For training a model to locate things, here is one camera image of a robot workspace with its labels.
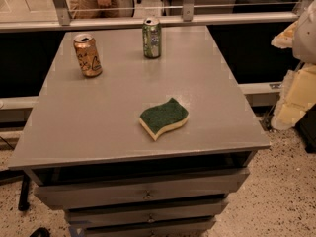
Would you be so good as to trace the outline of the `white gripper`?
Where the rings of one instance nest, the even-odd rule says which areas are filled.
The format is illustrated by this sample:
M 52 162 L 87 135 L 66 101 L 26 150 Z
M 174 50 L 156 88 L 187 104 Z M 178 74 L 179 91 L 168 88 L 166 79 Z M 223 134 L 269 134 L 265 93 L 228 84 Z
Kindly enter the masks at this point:
M 287 130 L 316 104 L 316 0 L 302 13 L 298 22 L 290 24 L 271 41 L 280 49 L 292 48 L 293 56 L 305 63 L 298 71 L 285 75 L 271 126 Z

